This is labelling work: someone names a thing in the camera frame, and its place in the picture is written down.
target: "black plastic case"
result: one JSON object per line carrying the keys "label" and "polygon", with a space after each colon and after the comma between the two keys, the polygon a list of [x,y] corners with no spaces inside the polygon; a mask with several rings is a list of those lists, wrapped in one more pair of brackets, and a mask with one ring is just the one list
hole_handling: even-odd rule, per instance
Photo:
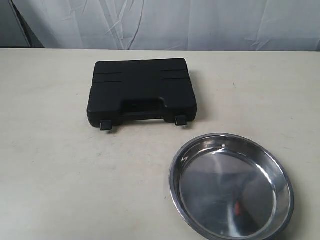
{"label": "black plastic case", "polygon": [[197,101],[183,58],[95,64],[87,106],[93,127],[111,130],[124,121],[149,119],[182,126],[196,114]]}

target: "metal bowl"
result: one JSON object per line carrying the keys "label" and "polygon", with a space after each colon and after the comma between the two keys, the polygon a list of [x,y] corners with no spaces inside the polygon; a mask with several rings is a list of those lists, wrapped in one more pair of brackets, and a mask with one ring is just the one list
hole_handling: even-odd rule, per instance
{"label": "metal bowl", "polygon": [[185,144],[169,184],[184,220],[209,240],[269,240],[294,211],[294,192],[278,160],[246,138],[214,133]]}

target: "white table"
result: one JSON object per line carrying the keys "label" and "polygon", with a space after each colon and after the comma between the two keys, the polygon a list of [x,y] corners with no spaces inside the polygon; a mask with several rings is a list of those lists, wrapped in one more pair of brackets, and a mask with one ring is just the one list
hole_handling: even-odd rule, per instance
{"label": "white table", "polygon": [[[94,64],[185,58],[198,101],[189,128],[155,120],[90,126]],[[202,240],[180,217],[168,174],[207,133],[249,138],[291,178],[281,240],[320,227],[320,53],[0,49],[1,240]]]}

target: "table surface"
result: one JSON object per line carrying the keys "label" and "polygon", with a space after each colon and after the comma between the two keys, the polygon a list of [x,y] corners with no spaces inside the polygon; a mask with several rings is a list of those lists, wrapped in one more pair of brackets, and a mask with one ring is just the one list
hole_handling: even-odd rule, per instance
{"label": "table surface", "polygon": [[[86,108],[97,61],[185,58],[196,120],[101,132]],[[168,174],[208,133],[249,138],[291,178],[295,210],[280,240],[320,226],[320,53],[0,49],[0,239],[203,240],[180,217]]]}

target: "white fabric backdrop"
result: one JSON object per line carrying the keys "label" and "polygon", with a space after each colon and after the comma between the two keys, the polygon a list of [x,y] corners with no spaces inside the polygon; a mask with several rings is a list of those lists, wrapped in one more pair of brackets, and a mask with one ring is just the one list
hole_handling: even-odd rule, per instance
{"label": "white fabric backdrop", "polygon": [[320,0],[13,0],[46,48],[320,50]]}

